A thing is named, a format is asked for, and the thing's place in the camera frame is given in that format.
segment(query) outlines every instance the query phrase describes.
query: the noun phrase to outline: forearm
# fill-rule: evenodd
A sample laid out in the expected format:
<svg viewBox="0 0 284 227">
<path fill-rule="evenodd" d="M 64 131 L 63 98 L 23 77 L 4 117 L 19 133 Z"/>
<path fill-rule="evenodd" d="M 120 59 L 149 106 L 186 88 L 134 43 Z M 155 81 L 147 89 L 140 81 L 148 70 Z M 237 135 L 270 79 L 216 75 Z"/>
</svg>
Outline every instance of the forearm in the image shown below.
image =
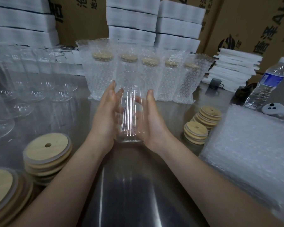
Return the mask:
<svg viewBox="0 0 284 227">
<path fill-rule="evenodd" d="M 160 155 L 211 226 L 284 226 L 176 138 L 169 140 Z"/>
<path fill-rule="evenodd" d="M 96 140 L 86 141 L 12 226 L 76 226 L 102 159 Z"/>
</svg>

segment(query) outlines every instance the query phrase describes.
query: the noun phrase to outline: right hand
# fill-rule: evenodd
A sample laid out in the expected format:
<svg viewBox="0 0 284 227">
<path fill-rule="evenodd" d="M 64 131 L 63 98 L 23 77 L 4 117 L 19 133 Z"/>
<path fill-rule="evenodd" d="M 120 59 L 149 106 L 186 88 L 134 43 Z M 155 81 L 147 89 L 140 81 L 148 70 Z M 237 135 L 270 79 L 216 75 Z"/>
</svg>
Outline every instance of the right hand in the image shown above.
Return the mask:
<svg viewBox="0 0 284 227">
<path fill-rule="evenodd" d="M 154 91 L 152 89 L 147 92 L 147 99 L 136 98 L 136 101 L 142 104 L 143 115 L 138 117 L 138 137 L 144 141 L 148 149 L 160 154 L 162 150 L 167 148 L 167 142 L 174 139 L 174 136 L 168 130 L 164 119 L 159 114 Z"/>
</svg>

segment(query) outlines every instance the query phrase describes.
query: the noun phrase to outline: stack of white boxes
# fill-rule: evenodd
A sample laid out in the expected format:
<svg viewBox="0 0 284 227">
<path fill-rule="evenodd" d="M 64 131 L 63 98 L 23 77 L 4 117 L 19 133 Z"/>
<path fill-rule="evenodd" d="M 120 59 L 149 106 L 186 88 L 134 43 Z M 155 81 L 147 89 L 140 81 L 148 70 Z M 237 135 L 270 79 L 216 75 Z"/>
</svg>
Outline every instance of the stack of white boxes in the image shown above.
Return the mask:
<svg viewBox="0 0 284 227">
<path fill-rule="evenodd" d="M 205 9 L 163 0 L 160 2 L 155 46 L 196 53 Z"/>
<path fill-rule="evenodd" d="M 260 55 L 225 48 L 221 48 L 214 57 L 217 58 L 216 63 L 202 82 L 209 84 L 213 78 L 222 80 L 223 88 L 230 92 L 245 86 L 246 81 L 256 75 L 263 59 Z"/>
<path fill-rule="evenodd" d="M 31 47 L 59 44 L 48 0 L 0 0 L 0 43 Z"/>
<path fill-rule="evenodd" d="M 109 37 L 153 46 L 160 0 L 106 0 Z"/>
</svg>

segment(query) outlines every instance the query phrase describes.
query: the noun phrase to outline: hand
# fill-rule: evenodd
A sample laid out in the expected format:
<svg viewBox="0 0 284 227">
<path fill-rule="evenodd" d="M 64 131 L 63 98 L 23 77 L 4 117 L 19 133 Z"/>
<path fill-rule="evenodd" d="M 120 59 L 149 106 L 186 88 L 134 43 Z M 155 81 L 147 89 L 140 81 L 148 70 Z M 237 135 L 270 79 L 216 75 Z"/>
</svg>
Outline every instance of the hand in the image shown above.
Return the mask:
<svg viewBox="0 0 284 227">
<path fill-rule="evenodd" d="M 148 149 L 160 154 L 167 147 L 167 142 L 174 140 L 175 137 L 158 112 L 153 90 L 148 90 L 146 100 L 136 97 L 136 102 L 143 107 L 143 114 L 141 113 L 137 120 L 138 130 L 142 131 L 138 136 Z"/>
<path fill-rule="evenodd" d="M 117 112 L 119 95 L 114 91 L 115 81 L 113 81 L 105 90 L 100 104 L 97 108 L 93 119 L 93 125 L 89 132 L 86 142 L 90 145 L 99 145 L 103 149 L 104 154 L 107 154 L 114 145 L 115 132 L 117 130 L 115 122 L 115 113 Z"/>
</svg>

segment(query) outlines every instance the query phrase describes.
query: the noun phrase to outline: left hand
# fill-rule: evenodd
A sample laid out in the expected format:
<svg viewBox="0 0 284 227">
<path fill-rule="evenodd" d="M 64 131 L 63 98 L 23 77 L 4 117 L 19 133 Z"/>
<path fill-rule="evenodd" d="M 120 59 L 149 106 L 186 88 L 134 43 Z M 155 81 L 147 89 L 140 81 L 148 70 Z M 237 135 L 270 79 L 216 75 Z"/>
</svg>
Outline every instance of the left hand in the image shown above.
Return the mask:
<svg viewBox="0 0 284 227">
<path fill-rule="evenodd" d="M 100 104 L 93 119 L 93 125 L 86 142 L 90 145 L 97 145 L 107 154 L 114 145 L 114 137 L 117 131 L 115 114 L 118 110 L 118 100 L 122 95 L 122 90 L 117 94 L 114 91 L 115 81 L 105 90 Z"/>
</svg>

